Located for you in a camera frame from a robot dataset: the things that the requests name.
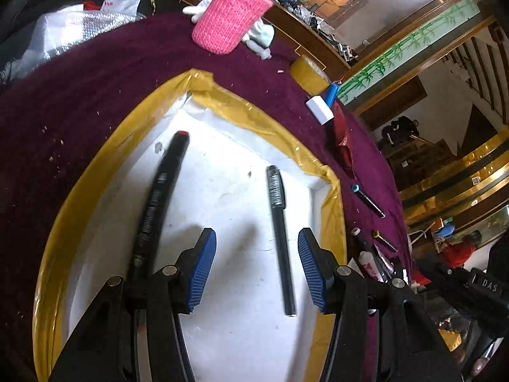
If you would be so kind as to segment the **bottle in pink knit sleeve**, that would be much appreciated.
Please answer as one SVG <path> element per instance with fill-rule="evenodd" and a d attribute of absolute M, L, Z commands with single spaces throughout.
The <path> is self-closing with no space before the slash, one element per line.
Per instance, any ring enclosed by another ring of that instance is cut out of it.
<path fill-rule="evenodd" d="M 192 32 L 193 41 L 214 54 L 231 53 L 274 0 L 211 0 Z"/>

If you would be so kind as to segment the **person in red coat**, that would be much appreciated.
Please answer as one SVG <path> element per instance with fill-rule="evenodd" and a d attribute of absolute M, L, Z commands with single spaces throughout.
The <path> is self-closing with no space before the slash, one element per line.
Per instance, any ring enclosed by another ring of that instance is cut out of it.
<path fill-rule="evenodd" d="M 443 248 L 439 257 L 441 261 L 451 268 L 463 267 L 475 250 L 481 245 L 480 230 L 475 230 L 463 237 L 461 242 L 448 244 Z"/>

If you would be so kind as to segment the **yellow packing tape roll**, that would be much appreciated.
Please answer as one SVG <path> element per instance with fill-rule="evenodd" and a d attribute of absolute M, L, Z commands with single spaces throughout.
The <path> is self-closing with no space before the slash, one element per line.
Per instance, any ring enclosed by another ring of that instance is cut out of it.
<path fill-rule="evenodd" d="M 308 56 L 299 56 L 289 67 L 289 73 L 296 83 L 309 95 L 323 93 L 331 84 L 321 68 Z"/>

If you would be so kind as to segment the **white tray with yellow tape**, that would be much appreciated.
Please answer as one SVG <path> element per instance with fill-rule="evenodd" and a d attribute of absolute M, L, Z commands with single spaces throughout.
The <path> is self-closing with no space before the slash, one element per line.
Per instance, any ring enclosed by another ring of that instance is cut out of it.
<path fill-rule="evenodd" d="M 125 276 L 142 208 L 173 135 L 190 136 L 154 268 L 176 261 L 205 228 L 217 235 L 211 276 L 182 319 L 199 381 L 317 381 L 334 319 L 312 304 L 298 232 L 346 259 L 341 184 L 284 126 L 190 70 L 139 103 L 68 195 L 40 265 L 33 314 L 36 374 L 46 381 L 107 279 Z M 277 166 L 297 315 L 284 311 L 266 169 Z"/>

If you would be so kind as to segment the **black marker red cap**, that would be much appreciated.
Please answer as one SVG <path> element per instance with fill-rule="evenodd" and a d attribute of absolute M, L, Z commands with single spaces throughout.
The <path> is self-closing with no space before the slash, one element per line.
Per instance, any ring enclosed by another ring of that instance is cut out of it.
<path fill-rule="evenodd" d="M 157 167 L 136 230 L 127 272 L 128 284 L 141 283 L 151 274 L 166 212 L 189 143 L 190 136 L 186 131 L 176 132 Z"/>

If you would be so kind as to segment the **bubble wrap package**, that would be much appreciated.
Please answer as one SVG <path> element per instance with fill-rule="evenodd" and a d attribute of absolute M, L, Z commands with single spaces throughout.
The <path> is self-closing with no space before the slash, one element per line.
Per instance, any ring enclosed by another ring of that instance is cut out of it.
<path fill-rule="evenodd" d="M 79 11 L 76 6 L 47 13 L 35 23 L 23 53 L 12 57 L 1 68 L 1 84 L 23 79 L 37 67 L 71 48 L 144 18 L 142 14 Z"/>

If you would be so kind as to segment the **white tube orange cap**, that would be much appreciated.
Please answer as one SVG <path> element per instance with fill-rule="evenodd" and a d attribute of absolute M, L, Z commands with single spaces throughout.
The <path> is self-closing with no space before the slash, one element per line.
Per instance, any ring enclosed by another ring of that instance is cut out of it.
<path fill-rule="evenodd" d="M 359 253 L 358 261 L 364 272 L 370 278 L 382 283 L 388 282 L 387 275 L 378 267 L 373 253 L 369 251 L 361 251 Z"/>

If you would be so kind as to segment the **white eraser block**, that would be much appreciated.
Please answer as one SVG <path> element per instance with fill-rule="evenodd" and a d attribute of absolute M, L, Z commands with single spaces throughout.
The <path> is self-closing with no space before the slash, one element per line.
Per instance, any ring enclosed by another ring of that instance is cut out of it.
<path fill-rule="evenodd" d="M 305 105 L 321 125 L 325 125 L 334 118 L 331 107 L 320 95 L 311 97 Z"/>

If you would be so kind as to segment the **thin black pen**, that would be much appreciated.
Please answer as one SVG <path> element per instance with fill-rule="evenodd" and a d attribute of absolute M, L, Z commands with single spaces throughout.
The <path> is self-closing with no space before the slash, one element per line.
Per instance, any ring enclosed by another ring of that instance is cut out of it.
<path fill-rule="evenodd" d="M 292 280 L 292 267 L 286 234 L 286 196 L 280 169 L 271 165 L 266 169 L 268 183 L 268 199 L 271 209 L 274 242 L 277 250 L 280 283 L 283 296 L 284 311 L 287 316 L 297 315 L 295 292 Z"/>

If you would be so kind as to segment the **maroon velvet tablecloth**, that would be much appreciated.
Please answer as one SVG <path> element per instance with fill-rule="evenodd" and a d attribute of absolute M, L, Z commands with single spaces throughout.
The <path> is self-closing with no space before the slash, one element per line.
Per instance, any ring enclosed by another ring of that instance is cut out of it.
<path fill-rule="evenodd" d="M 295 53 L 282 40 L 262 61 L 245 46 L 215 56 L 196 46 L 178 12 L 130 23 L 89 40 L 1 88 L 1 367 L 10 381 L 36 377 L 32 314 L 52 224 L 100 147 L 147 96 L 190 69 L 256 105 L 298 138 L 340 180 L 348 227 L 379 230 L 410 265 L 394 176 L 369 132 L 345 116 L 355 180 L 384 209 L 373 215 L 351 191 L 333 137 L 306 108 L 288 73 Z"/>

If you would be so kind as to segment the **blue small box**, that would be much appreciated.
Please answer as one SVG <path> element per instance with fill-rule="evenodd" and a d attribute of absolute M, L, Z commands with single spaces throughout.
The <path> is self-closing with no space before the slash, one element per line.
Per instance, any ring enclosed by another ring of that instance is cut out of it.
<path fill-rule="evenodd" d="M 326 105 L 331 108 L 335 99 L 337 98 L 337 92 L 341 88 L 342 83 L 340 81 L 331 82 L 327 91 L 325 92 L 324 101 Z"/>

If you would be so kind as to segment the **red foil packet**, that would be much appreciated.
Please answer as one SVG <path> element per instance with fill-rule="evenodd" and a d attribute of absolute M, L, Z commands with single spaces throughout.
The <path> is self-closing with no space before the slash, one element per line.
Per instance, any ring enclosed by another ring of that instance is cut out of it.
<path fill-rule="evenodd" d="M 332 104 L 333 112 L 333 130 L 335 136 L 335 148 L 337 153 L 337 161 L 341 168 L 352 180 L 355 179 L 355 171 L 353 165 L 352 153 L 350 150 L 349 127 L 346 121 L 343 109 L 339 102 Z"/>

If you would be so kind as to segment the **black marker yellow cap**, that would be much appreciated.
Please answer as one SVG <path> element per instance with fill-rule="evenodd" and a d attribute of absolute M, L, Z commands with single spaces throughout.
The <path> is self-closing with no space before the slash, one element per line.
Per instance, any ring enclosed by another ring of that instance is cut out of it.
<path fill-rule="evenodd" d="M 390 243 L 388 239 L 385 238 L 385 236 L 383 236 L 381 232 L 379 232 L 379 230 L 373 230 L 372 237 L 376 240 L 376 242 L 379 242 L 393 253 L 398 252 L 398 249 L 394 246 L 394 244 Z"/>

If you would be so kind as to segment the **black marker blue cap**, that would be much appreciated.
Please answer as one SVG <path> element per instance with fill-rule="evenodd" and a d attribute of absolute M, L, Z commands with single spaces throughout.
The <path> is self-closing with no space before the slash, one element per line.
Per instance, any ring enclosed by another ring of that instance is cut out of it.
<path fill-rule="evenodd" d="M 372 197 L 370 197 L 362 188 L 361 185 L 354 184 L 351 186 L 351 191 L 358 197 L 362 203 L 364 203 L 368 209 L 373 211 L 373 213 L 379 218 L 385 218 L 386 213 L 384 210 L 376 203 Z"/>

